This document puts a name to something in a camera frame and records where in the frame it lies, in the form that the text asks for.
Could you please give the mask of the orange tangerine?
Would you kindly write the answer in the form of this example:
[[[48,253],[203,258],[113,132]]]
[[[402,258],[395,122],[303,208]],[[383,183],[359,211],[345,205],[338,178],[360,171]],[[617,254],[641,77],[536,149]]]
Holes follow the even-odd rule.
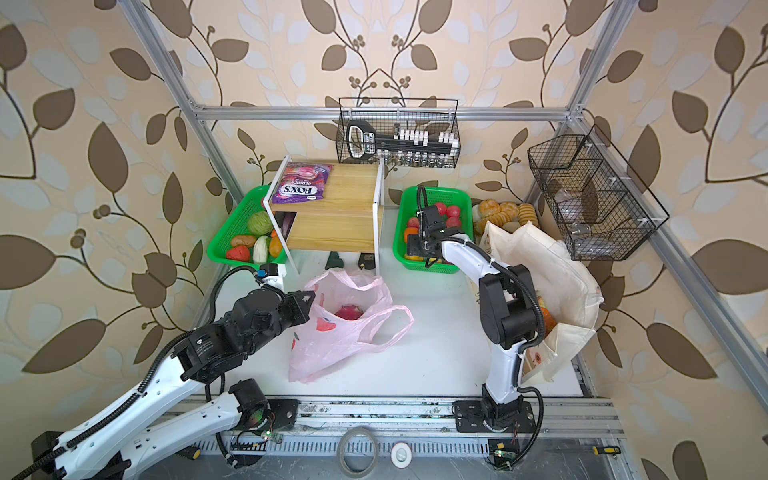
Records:
[[[409,238],[412,235],[418,236],[418,234],[419,234],[419,229],[417,227],[407,227],[404,230],[404,234],[403,234],[404,242],[408,243]]]

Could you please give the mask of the green fruit basket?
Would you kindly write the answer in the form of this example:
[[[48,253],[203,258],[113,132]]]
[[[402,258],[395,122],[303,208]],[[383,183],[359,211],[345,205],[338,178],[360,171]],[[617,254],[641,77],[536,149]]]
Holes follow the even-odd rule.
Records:
[[[417,234],[418,224],[418,201],[417,186],[406,189],[400,198],[398,218],[396,222],[393,254],[395,258],[408,270],[427,271],[431,273],[454,274],[459,271],[456,266],[438,260],[436,263],[426,268],[426,260],[423,254],[411,254],[408,250],[408,237]],[[427,204],[433,205],[442,203],[446,210],[457,210],[457,219],[461,222],[460,230],[465,233],[470,240],[475,239],[473,232],[472,202],[467,193],[453,188],[430,187],[425,186],[427,194]]]

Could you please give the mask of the pink plastic grocery bag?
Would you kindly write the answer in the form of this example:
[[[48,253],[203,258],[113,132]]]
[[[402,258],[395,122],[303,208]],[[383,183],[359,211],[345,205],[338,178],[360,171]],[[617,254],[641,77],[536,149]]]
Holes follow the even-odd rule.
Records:
[[[294,330],[288,364],[290,382],[311,383],[361,354],[382,353],[397,344],[413,327],[415,319],[405,305],[394,303],[384,279],[369,272],[331,269],[305,284],[315,293],[309,320]],[[355,321],[343,320],[335,313],[343,305],[356,305],[364,314]],[[374,337],[397,314],[405,324],[385,341]]]

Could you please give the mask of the pink dragon fruit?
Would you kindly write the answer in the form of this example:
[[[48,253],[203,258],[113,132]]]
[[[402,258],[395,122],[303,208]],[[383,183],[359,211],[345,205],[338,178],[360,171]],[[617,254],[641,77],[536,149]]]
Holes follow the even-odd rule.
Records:
[[[343,320],[355,321],[361,318],[364,311],[356,305],[343,305],[335,315]]]

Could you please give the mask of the orange Fox's candy bag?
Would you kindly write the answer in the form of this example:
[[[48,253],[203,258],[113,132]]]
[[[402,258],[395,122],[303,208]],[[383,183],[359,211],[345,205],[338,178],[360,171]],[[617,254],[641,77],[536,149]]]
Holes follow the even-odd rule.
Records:
[[[538,298],[538,304],[542,313],[542,318],[544,320],[545,335],[548,336],[557,326],[558,322],[555,319],[555,317],[552,315],[552,313],[549,311],[548,305],[542,297]]]

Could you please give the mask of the cream canvas tote bag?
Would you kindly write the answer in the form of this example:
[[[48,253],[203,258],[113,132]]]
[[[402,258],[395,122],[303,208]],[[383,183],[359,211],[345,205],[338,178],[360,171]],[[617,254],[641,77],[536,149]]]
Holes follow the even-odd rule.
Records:
[[[481,237],[481,247],[494,259],[521,264],[531,273],[536,295],[555,324],[541,344],[525,353],[522,384],[552,382],[596,333],[604,300],[597,280],[584,264],[570,258],[562,241],[531,223],[512,233],[491,224]]]

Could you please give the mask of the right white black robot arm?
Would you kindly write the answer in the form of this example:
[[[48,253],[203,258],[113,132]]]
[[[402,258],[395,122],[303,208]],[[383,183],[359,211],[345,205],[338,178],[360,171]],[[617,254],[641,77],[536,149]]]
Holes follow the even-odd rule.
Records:
[[[523,387],[524,354],[545,338],[546,325],[532,275],[524,265],[494,259],[458,227],[449,227],[427,189],[416,190],[418,232],[406,237],[407,254],[429,269],[440,261],[457,267],[478,287],[480,323],[494,345],[490,370],[482,386],[480,412],[491,431],[503,432],[527,414]]]

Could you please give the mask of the black tape measure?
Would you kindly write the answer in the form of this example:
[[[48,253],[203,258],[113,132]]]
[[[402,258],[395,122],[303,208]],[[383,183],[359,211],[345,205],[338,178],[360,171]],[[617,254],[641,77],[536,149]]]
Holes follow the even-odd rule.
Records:
[[[357,264],[361,270],[375,270],[377,268],[376,256],[374,253],[361,253]]]

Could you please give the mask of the red strawberry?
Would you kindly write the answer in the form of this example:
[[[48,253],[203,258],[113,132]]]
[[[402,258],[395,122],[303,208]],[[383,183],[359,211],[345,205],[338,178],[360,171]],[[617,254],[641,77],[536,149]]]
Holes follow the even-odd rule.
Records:
[[[249,263],[251,261],[251,251],[246,245],[239,245],[226,252],[228,260]]]

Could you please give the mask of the left green vegetable basket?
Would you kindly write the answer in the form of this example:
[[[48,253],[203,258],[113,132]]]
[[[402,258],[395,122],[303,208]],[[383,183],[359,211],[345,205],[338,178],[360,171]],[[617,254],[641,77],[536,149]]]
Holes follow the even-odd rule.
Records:
[[[269,230],[267,231],[267,246],[271,245],[272,239],[275,239],[276,243],[279,246],[282,246],[280,240],[277,238],[274,225],[267,215],[263,205],[263,200],[266,197],[269,188],[269,185],[264,185],[252,189],[238,206],[234,208],[229,218],[225,221],[207,247],[207,255],[211,261],[229,266],[251,264],[250,260],[244,262],[239,261],[238,259],[228,258],[227,253],[234,248],[232,240],[237,236],[253,236],[253,233],[249,229],[250,218],[259,213],[262,213],[263,217],[266,219],[265,224],[269,227]]]

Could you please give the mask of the white wooden two-tier shelf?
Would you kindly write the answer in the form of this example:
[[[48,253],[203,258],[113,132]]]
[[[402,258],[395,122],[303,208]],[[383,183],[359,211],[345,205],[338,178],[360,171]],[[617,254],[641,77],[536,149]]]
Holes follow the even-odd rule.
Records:
[[[285,171],[292,162],[285,156],[262,200],[277,238],[293,272],[301,272],[294,251],[370,253],[381,267],[380,237],[384,219],[384,165],[336,163],[329,175],[324,198],[299,204],[273,201]],[[293,223],[283,235],[277,215],[293,212]]]

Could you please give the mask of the white bread tray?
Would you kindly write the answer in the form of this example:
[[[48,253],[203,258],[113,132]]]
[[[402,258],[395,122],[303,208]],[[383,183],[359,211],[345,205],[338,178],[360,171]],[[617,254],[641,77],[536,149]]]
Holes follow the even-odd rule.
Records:
[[[528,203],[498,203],[495,200],[483,200],[472,209],[473,228],[477,235],[482,235],[488,223],[513,233],[517,228],[528,223],[538,227],[539,221],[535,208]]]

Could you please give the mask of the green cabbage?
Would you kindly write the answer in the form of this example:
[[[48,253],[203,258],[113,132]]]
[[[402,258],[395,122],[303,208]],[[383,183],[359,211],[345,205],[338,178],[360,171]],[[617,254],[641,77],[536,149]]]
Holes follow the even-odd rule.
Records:
[[[247,230],[256,237],[271,235],[274,225],[269,214],[262,210],[252,214],[247,220]]]

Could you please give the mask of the black barcode scanner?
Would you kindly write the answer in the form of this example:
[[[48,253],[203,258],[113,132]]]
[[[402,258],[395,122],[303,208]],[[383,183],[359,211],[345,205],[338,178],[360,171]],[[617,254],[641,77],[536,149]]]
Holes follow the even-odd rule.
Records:
[[[376,131],[367,121],[351,120],[344,140],[352,160],[365,163],[376,154]]]

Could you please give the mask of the purple Fox's candy bag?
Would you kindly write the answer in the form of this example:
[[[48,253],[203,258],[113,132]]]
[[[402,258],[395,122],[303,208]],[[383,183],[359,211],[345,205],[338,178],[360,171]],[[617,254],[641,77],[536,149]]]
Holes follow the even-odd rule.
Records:
[[[299,204],[323,200],[333,166],[289,162],[272,195],[274,204]]]

